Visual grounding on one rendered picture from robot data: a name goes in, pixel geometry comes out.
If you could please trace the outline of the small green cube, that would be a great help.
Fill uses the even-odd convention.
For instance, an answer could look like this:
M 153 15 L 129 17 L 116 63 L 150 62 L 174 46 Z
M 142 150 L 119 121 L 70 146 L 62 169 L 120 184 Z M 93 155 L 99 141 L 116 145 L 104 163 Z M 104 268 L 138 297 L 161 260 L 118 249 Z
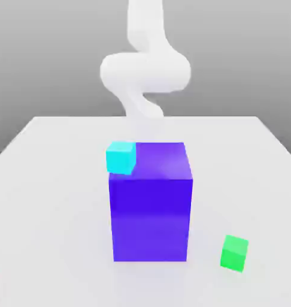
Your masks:
M 248 251 L 248 240 L 226 235 L 222 248 L 221 267 L 242 273 Z

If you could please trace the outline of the large purple box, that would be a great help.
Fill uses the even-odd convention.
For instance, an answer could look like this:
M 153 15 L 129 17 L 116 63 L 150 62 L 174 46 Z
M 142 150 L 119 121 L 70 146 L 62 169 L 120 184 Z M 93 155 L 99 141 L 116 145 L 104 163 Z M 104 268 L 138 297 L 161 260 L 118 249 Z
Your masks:
M 186 261 L 193 176 L 184 143 L 137 143 L 108 179 L 114 261 Z

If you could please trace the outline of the small cyan cube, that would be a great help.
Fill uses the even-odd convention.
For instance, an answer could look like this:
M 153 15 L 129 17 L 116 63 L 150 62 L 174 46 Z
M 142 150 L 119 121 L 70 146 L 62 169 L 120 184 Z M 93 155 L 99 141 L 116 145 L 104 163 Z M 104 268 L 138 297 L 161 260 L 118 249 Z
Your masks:
M 106 150 L 107 171 L 130 175 L 137 161 L 135 142 L 112 142 Z

